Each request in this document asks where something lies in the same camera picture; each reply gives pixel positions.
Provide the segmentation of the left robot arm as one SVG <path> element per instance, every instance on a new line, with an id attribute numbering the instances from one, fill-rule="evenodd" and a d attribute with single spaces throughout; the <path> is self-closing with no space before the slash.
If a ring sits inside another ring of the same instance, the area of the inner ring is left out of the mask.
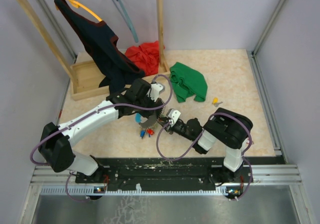
<path id="1" fill-rule="evenodd" d="M 139 113 L 148 119 L 156 118 L 163 110 L 160 94 L 164 90 L 165 86 L 160 83 L 137 79 L 124 93 L 108 96 L 98 106 L 73 120 L 60 125 L 46 124 L 38 151 L 54 172 L 80 172 L 97 183 L 103 179 L 104 170 L 93 156 L 74 152 L 73 146 L 95 129 L 123 116 Z"/>

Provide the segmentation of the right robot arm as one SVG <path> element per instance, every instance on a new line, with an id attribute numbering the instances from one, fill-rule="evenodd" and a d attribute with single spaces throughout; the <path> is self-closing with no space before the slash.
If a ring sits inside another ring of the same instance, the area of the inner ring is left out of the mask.
<path id="1" fill-rule="evenodd" d="M 216 141 L 225 145 L 225 158 L 223 160 L 224 178 L 235 182 L 241 176 L 241 166 L 244 162 L 244 153 L 251 147 L 253 139 L 251 130 L 253 122 L 246 116 L 224 108 L 218 108 L 209 116 L 202 126 L 197 118 L 186 123 L 180 119 L 181 113 L 171 109 L 166 116 L 157 121 L 161 125 L 160 133 L 176 133 L 192 141 L 188 149 L 178 158 L 165 157 L 159 147 L 160 135 L 156 138 L 156 149 L 159 155 L 168 161 L 182 159 L 191 149 L 199 154 L 207 154 Z"/>

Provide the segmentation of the large keyring with blue handle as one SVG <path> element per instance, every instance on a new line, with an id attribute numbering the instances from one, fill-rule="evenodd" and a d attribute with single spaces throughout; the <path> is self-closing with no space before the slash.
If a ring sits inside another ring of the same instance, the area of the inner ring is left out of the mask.
<path id="1" fill-rule="evenodd" d="M 140 137 L 143 139 L 146 135 L 151 137 L 158 123 L 159 118 L 163 115 L 165 106 L 155 110 L 141 110 L 135 114 L 135 121 L 140 126 Z"/>

